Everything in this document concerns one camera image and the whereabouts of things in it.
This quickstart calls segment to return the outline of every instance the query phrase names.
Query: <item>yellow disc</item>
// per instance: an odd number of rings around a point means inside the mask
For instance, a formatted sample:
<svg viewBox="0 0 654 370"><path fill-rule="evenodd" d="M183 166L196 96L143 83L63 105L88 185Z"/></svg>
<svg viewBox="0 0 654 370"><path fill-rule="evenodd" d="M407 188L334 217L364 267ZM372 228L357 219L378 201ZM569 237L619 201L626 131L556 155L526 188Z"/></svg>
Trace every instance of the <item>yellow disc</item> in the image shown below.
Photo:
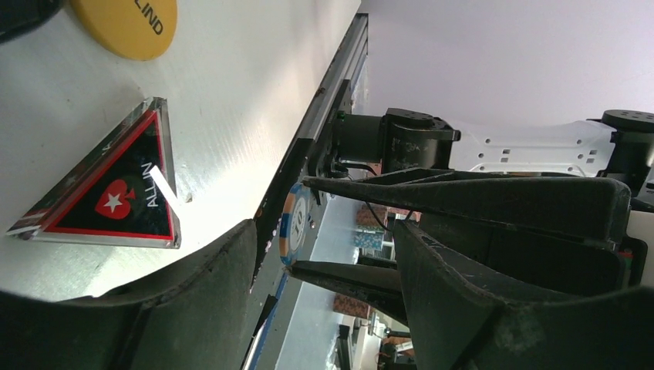
<svg viewBox="0 0 654 370"><path fill-rule="evenodd" d="M177 27L176 0L71 0L93 38L107 50L135 60L163 54Z"/></svg>

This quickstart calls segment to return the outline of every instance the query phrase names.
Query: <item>white table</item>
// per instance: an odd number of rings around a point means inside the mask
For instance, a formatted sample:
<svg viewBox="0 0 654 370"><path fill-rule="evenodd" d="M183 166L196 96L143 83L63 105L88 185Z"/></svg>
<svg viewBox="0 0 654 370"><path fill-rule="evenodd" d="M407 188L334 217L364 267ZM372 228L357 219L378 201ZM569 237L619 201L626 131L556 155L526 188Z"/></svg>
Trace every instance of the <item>white table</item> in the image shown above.
<svg viewBox="0 0 654 370"><path fill-rule="evenodd" d="M177 195L192 196L178 251L0 239L0 289L100 295L252 217L359 1L179 2L159 59L107 52L65 8L0 45L0 229L7 230L138 102L168 98Z"/></svg>

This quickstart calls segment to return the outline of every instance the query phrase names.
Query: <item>red spade logo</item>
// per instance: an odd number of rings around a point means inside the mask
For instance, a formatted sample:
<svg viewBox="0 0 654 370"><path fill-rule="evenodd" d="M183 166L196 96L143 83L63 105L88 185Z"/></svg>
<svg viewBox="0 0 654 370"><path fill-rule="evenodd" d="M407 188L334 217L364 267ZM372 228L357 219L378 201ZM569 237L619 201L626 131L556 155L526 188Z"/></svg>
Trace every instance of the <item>red spade logo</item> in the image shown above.
<svg viewBox="0 0 654 370"><path fill-rule="evenodd" d="M114 220L122 220L127 217L132 210L128 199L136 199L134 190L127 192L127 183L125 180L114 180L106 187L102 196L96 204L96 212L104 217Z"/></svg>

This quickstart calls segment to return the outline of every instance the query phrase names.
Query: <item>blue and white poker chip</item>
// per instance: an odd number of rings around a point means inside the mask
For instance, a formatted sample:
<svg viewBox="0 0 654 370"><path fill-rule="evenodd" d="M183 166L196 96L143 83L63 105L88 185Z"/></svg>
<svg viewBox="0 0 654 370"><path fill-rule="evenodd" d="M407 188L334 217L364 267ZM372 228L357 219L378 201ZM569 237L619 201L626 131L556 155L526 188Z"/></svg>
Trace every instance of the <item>blue and white poker chip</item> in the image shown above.
<svg viewBox="0 0 654 370"><path fill-rule="evenodd" d="M286 196L279 226L279 256L286 266L298 259L305 241L309 196L309 189L301 183L293 185Z"/></svg>

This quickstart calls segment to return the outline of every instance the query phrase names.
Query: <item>white wall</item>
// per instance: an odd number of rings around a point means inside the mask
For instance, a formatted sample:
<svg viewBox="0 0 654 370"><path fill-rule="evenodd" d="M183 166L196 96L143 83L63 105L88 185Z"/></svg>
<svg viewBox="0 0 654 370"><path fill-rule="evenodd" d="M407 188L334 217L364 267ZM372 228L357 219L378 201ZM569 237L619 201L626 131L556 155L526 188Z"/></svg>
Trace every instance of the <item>white wall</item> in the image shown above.
<svg viewBox="0 0 654 370"><path fill-rule="evenodd" d="M654 2L364 0L370 113L555 124L654 111Z"/></svg>

